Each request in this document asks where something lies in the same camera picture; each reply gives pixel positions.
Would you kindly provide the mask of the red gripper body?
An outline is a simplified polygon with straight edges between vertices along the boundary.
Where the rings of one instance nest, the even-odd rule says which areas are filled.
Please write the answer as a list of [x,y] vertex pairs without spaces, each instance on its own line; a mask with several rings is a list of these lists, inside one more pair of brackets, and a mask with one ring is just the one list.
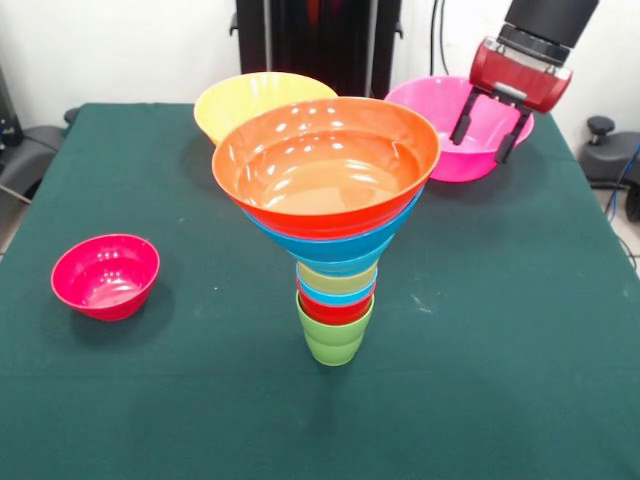
[[529,110],[547,113],[567,90],[573,71],[530,57],[500,43],[482,43],[470,82],[489,96],[508,98]]

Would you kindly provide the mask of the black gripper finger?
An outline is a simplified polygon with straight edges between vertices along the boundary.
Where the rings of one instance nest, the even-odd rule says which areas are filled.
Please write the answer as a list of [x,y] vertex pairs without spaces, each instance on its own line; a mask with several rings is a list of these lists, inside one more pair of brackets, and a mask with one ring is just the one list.
[[454,145],[460,145],[471,125],[471,112],[477,98],[483,93],[478,87],[473,87],[463,105],[455,127],[450,135],[450,140]]
[[497,164],[505,164],[516,146],[516,142],[521,135],[532,111],[527,107],[515,107],[518,112],[518,118],[511,131],[504,135],[500,145],[495,153],[494,160]]

